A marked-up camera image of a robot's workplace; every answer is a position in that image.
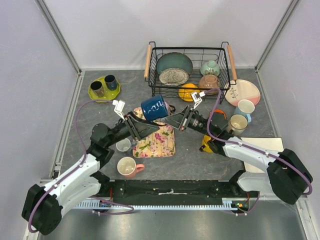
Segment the purple mug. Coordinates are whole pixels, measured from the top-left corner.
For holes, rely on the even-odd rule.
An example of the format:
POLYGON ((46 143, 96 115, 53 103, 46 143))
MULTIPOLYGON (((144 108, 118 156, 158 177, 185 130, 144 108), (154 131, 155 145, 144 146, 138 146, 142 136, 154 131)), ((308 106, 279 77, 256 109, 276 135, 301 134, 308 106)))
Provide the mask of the purple mug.
MULTIPOLYGON (((175 111, 176 111, 176 107, 174 105, 167 105, 166 106, 167 108, 167 111, 168 111, 168 114, 169 115, 172 115, 175 111)), ((157 126, 166 126, 167 124, 166 123, 163 123, 163 122, 160 122, 159 119, 156 119, 153 121, 157 126)))

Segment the dark blue mug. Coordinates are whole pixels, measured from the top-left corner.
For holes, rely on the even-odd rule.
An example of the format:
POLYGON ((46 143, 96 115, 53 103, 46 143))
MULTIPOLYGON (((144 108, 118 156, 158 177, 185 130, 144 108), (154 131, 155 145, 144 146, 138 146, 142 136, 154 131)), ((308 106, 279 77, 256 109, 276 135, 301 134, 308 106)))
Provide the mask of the dark blue mug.
POLYGON ((142 113, 147 121, 154 121, 169 115, 166 102, 161 95, 153 96, 140 104, 142 113))

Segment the yellow mug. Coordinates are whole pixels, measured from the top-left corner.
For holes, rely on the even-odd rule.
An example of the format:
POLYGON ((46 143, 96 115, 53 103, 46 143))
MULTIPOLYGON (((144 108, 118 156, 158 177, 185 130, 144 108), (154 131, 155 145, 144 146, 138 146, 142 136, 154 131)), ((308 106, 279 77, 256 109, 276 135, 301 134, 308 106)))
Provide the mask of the yellow mug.
POLYGON ((204 135, 201 142, 201 147, 199 148, 200 152, 213 153, 208 142, 211 141, 212 138, 209 135, 204 135))

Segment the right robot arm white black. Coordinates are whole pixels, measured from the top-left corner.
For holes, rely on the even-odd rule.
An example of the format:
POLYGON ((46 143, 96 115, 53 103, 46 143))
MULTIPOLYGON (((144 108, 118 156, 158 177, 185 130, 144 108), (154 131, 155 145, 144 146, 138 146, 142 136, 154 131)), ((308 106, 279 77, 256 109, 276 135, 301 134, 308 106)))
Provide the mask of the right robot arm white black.
POLYGON ((159 121, 180 131, 192 129, 210 136, 212 139, 208 146, 215 154, 238 159, 260 169, 260 172, 236 174, 235 181, 229 184, 229 191, 235 197, 250 191, 264 192, 293 205, 302 195, 312 193, 313 178, 294 151, 269 150, 242 140, 226 131, 228 121, 221 113, 213 111, 208 118, 203 118, 187 106, 159 121))

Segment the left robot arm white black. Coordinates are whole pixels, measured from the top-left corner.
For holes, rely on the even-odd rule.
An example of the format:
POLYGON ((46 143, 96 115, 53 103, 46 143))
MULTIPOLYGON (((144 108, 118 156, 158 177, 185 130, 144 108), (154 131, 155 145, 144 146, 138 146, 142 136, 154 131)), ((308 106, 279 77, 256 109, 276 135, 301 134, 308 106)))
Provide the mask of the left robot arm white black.
POLYGON ((92 129, 90 146, 67 171, 43 186, 34 184, 27 192, 21 216, 30 233, 51 233, 63 216, 77 204, 94 195, 106 196, 110 180, 100 172, 114 154, 110 147, 128 137, 142 140, 159 130, 159 125, 129 112, 114 128, 104 123, 92 129))

